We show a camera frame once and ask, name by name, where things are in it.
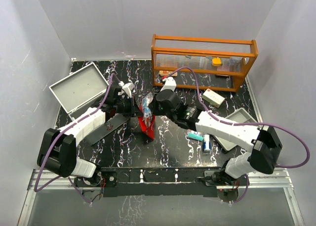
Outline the clear bag blue items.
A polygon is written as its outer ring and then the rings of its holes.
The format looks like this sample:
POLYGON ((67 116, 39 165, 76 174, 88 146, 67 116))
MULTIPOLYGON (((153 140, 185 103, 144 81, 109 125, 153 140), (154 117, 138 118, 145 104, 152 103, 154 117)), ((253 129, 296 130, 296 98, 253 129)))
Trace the clear bag blue items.
POLYGON ((149 108, 150 103, 153 101, 153 94, 150 92, 148 93, 142 100, 142 112, 143 112, 143 119, 150 118, 152 116, 152 112, 149 108))

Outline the white gauze packet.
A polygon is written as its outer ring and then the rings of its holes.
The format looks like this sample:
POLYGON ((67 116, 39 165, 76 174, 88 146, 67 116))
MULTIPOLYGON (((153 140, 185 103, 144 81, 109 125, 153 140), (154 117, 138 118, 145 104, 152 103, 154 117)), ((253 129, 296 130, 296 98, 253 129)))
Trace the white gauze packet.
POLYGON ((148 117, 144 119, 145 127, 148 128, 151 125, 152 117, 148 117))

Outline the red first aid pouch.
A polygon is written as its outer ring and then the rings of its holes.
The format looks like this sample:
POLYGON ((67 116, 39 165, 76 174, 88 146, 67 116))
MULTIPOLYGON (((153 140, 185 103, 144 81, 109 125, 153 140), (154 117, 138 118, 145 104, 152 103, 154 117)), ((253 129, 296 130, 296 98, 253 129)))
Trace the red first aid pouch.
POLYGON ((141 131, 149 137, 151 140, 155 138, 154 124, 155 124, 156 116, 153 115, 149 118, 144 119, 144 116, 141 115, 138 117, 139 125, 141 127, 141 131))

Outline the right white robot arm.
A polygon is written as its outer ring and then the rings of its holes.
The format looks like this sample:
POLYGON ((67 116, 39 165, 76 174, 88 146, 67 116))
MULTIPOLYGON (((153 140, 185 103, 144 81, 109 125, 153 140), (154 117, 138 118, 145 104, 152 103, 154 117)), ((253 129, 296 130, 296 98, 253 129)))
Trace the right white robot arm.
POLYGON ((274 172, 282 144, 273 127, 211 117, 201 104, 187 105, 171 90, 156 93, 149 107, 155 116, 166 116, 183 129, 210 134, 245 149, 244 154, 227 160, 221 170, 214 173, 214 181, 231 185, 250 172, 267 175, 274 172))

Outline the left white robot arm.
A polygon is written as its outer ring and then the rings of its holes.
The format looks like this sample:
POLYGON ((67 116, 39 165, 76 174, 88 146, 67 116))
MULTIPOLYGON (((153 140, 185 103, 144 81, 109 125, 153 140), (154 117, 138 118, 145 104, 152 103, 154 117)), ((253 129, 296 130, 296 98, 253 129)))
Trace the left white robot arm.
POLYGON ((77 156, 77 145, 85 138, 95 144, 131 117, 140 117, 132 91, 133 83, 111 85, 105 101, 95 101, 81 116, 59 129, 48 129, 43 136, 37 165, 60 177, 84 177, 98 185, 102 174, 96 164, 77 156))

